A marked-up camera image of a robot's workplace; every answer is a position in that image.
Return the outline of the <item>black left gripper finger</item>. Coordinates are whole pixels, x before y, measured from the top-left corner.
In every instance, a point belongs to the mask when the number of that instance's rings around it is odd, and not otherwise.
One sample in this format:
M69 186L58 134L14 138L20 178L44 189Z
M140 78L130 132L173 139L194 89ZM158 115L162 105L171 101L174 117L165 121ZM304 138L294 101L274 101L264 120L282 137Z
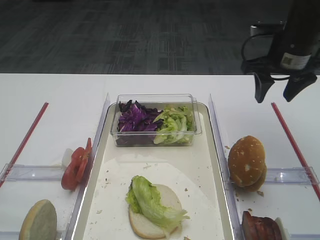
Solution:
M271 86L275 83L270 74L255 72L254 74L255 83L255 99L258 103L262 103L265 96Z

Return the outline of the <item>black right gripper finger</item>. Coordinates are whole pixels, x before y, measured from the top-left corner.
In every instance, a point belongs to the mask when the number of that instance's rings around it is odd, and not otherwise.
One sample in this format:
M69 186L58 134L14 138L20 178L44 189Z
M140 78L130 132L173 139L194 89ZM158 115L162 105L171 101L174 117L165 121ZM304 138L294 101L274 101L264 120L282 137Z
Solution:
M283 97L287 102L292 101L294 97L308 86L314 84L316 80L317 76L313 72L290 76L283 91Z

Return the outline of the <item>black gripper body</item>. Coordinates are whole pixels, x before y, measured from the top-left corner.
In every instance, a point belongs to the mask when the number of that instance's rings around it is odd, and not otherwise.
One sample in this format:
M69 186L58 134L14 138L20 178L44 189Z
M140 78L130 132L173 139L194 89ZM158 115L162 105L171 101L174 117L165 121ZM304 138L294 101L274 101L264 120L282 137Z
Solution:
M320 68L320 58L310 53L295 53L295 47L281 50L282 31L272 27L270 31L252 33L241 47L242 64L244 74L252 73L257 83L273 83L275 81L290 80L294 83L311 83L317 77L315 70ZM247 43L259 37L272 38L270 49L266 56L247 59L245 48Z

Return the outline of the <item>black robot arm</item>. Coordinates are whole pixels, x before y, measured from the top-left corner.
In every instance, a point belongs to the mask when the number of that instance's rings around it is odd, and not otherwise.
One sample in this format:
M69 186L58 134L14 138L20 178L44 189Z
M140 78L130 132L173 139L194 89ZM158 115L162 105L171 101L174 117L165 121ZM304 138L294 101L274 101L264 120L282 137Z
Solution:
M247 59L245 47L257 37L271 37L266 56ZM316 82L315 71L320 67L320 2L294 0L285 23L254 24L250 37L241 46L244 74L252 73L255 99L262 103L268 90L277 81L274 74L282 75L287 85L283 97L290 102L303 89Z

